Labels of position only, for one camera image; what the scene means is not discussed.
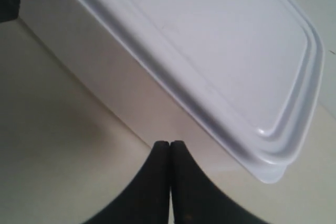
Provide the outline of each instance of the white plastic container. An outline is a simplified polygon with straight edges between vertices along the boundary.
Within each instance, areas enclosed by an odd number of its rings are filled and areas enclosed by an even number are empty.
[[[148,144],[215,170],[226,150],[266,183],[297,158],[323,48],[293,0],[23,0],[21,17]]]

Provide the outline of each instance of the table surface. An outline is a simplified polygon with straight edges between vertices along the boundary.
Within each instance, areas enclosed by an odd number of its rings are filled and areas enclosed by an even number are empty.
[[[323,106],[317,106],[301,155],[274,185],[242,168],[206,173],[233,200],[271,223],[334,223],[336,57],[329,50],[336,51],[336,5],[297,2],[316,24],[327,54]],[[0,222],[81,223],[120,193],[150,148],[21,21],[0,25],[0,48]]]

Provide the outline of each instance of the black pointed object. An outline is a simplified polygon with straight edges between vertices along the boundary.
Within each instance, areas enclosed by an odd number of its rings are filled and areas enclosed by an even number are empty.
[[[0,0],[0,23],[17,19],[20,0]]]
[[[169,218],[169,143],[154,144],[126,189],[85,224],[166,224]]]
[[[222,193],[182,141],[171,143],[171,191],[175,224],[266,223]]]

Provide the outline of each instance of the container lid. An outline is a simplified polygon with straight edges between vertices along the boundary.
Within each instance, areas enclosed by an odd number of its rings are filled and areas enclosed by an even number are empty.
[[[292,0],[90,0],[90,11],[252,174],[278,180],[303,144],[323,49]]]

